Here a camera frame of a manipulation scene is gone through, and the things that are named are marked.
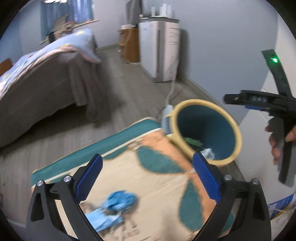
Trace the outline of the person right hand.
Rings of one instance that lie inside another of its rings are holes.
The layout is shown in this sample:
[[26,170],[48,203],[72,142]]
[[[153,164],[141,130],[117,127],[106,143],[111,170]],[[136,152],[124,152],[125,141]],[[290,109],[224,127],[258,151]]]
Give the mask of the person right hand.
[[[296,126],[294,126],[290,132],[287,134],[285,137],[285,141],[288,142],[293,142],[296,139]],[[276,147],[277,143],[273,137],[273,135],[269,136],[269,143],[271,145],[271,154],[273,156],[273,164],[277,165],[279,158],[280,158],[280,150]]]

